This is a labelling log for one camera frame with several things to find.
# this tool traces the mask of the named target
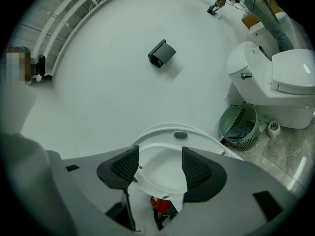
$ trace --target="green laundry basket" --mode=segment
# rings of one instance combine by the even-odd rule
[[[244,138],[239,141],[231,141],[227,138],[228,133],[232,128],[238,124],[252,122],[254,128]],[[243,103],[241,106],[231,106],[221,116],[219,122],[219,131],[224,138],[230,143],[237,146],[237,149],[248,150],[255,145],[259,136],[258,118],[255,108],[247,103]]]

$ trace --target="blue jeans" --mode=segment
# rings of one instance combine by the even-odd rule
[[[286,33],[282,30],[277,17],[266,0],[245,0],[244,5],[262,22],[265,28],[276,39],[280,52],[294,49]]]

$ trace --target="trash can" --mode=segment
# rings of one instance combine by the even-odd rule
[[[240,125],[249,125],[252,127],[252,131],[243,138],[231,139],[229,132]],[[241,106],[232,105],[221,116],[219,131],[227,141],[236,145],[237,149],[250,149],[255,145],[259,136],[258,118],[255,108],[248,103],[243,103]]]

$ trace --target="toilet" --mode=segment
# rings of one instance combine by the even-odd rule
[[[275,14],[282,29],[290,39],[293,47],[295,49],[309,49],[306,40],[304,39],[302,33],[297,28],[295,22],[293,22],[290,17],[285,12],[279,12]],[[265,26],[259,22],[253,25],[250,28],[250,36],[252,42],[257,45],[261,46],[263,51],[266,53],[267,58],[271,60],[274,54],[279,53],[279,48],[277,41],[271,35],[269,31],[265,28]]]
[[[252,42],[237,46],[228,58],[227,74],[260,120],[302,129],[315,111],[315,52],[295,49],[270,61]]]

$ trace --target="brown box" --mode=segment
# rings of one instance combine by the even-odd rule
[[[271,7],[271,10],[273,13],[282,12],[283,10],[277,5],[277,3],[274,0],[267,0],[269,6]],[[252,27],[253,25],[260,22],[260,20],[251,12],[248,13],[245,17],[242,18],[243,23],[248,27]]]

